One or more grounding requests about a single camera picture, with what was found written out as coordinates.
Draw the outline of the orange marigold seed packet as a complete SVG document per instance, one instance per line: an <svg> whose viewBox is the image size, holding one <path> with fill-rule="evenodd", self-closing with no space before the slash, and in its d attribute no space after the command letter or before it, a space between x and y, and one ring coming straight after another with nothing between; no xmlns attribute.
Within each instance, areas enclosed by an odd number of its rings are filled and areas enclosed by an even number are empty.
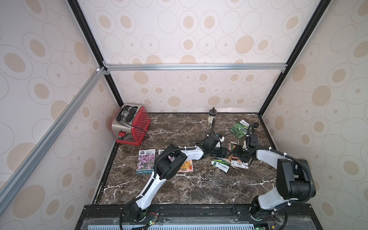
<svg viewBox="0 0 368 230"><path fill-rule="evenodd" d="M230 142L229 147L228 147L229 151L235 150L237 145L238 145L238 143ZM243 169L248 169L249 168L248 164L243 163L238 157L234 156L233 154L231 154L229 156L229 161L230 161L232 167L243 168Z"/></svg>

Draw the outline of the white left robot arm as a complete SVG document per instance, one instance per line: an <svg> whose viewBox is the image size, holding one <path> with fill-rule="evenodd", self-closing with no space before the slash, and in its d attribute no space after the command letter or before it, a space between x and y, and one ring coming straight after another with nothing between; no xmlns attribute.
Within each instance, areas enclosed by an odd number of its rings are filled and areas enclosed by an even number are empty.
<svg viewBox="0 0 368 230"><path fill-rule="evenodd" d="M121 215L135 222L143 220L157 192L186 161L199 161L208 156L226 157L228 149L222 146L223 142L222 135L211 133L192 147L179 147L175 143L169 145L155 159L153 172L142 192L124 206Z"/></svg>

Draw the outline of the pink sunflower shop seed packet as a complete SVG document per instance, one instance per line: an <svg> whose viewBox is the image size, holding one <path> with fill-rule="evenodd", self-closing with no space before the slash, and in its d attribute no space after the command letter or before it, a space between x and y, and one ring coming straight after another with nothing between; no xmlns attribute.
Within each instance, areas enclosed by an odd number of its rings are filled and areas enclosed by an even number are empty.
<svg viewBox="0 0 368 230"><path fill-rule="evenodd" d="M193 170L193 161L190 160L190 161L184 162L178 172L180 172L180 173L185 173L185 172L186 173L191 173L193 171L194 171Z"/></svg>

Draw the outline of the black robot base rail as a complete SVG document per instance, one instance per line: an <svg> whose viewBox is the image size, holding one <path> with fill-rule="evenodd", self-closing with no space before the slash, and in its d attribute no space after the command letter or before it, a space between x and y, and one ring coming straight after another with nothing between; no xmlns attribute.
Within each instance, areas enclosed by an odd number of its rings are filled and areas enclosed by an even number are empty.
<svg viewBox="0 0 368 230"><path fill-rule="evenodd" d="M77 230L320 230L310 204L262 211L251 216L250 205L152 205L144 220L122 215L122 205L83 208Z"/></svg>

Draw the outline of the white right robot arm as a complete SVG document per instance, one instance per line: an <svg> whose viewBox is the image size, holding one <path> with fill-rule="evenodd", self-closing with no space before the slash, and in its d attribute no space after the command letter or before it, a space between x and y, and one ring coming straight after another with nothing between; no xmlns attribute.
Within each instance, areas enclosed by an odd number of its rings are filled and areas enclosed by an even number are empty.
<svg viewBox="0 0 368 230"><path fill-rule="evenodd" d="M231 154L248 165L257 159L277 171L276 187L253 199L250 208L252 215L264 210L277 210L292 204L303 204L316 195L308 162L271 147L260 147L256 135L247 135L245 144L236 145L232 148Z"/></svg>

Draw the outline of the green gourd seed packet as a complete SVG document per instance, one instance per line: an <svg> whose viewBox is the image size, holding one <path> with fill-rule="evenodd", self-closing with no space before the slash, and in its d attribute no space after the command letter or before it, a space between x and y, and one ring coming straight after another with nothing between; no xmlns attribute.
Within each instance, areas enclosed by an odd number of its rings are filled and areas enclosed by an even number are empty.
<svg viewBox="0 0 368 230"><path fill-rule="evenodd" d="M231 163L222 159L222 158L215 158L211 161L211 164L215 167L217 167L218 169L224 171L225 173L227 173L230 169Z"/></svg>

